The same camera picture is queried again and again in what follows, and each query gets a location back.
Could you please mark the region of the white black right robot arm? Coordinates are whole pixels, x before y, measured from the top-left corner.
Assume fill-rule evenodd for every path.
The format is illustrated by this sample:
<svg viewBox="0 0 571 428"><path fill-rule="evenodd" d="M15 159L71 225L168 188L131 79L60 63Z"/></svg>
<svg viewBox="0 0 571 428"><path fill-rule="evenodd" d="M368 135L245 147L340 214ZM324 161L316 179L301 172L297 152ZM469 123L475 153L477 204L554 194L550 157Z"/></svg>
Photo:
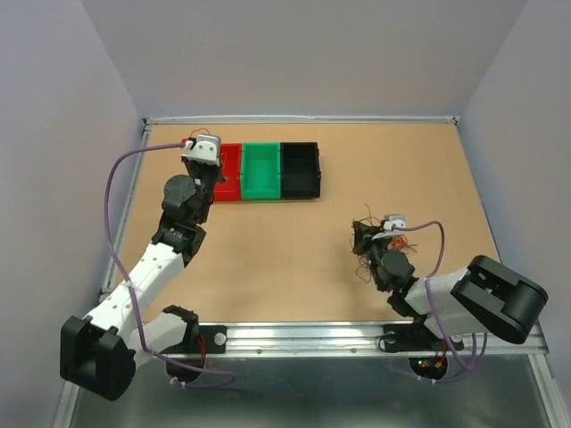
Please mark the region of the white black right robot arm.
<svg viewBox="0 0 571 428"><path fill-rule="evenodd" d="M421 348L472 333L491 333L512 344L526 341L549 295L534 281L484 255L453 273L416 276L393 240L409 232L404 217L377 225L352 222L353 253L364 261L388 305L413 322L408 338Z"/></svg>

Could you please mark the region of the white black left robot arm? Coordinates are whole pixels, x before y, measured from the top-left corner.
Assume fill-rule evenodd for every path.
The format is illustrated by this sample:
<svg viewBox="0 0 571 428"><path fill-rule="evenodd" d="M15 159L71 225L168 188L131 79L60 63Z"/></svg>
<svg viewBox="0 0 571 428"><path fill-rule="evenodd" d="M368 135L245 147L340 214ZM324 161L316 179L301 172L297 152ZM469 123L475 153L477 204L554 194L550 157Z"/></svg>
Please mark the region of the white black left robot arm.
<svg viewBox="0 0 571 428"><path fill-rule="evenodd" d="M61 378L109 401L128 389L148 360L165 359L165 350L206 350L191 310L170 305L153 321L142 320L199 251L202 225L223 180L221 160L182 161L187 173L165 183L158 229L140 260L103 302L83 317L69 317L61 329Z"/></svg>

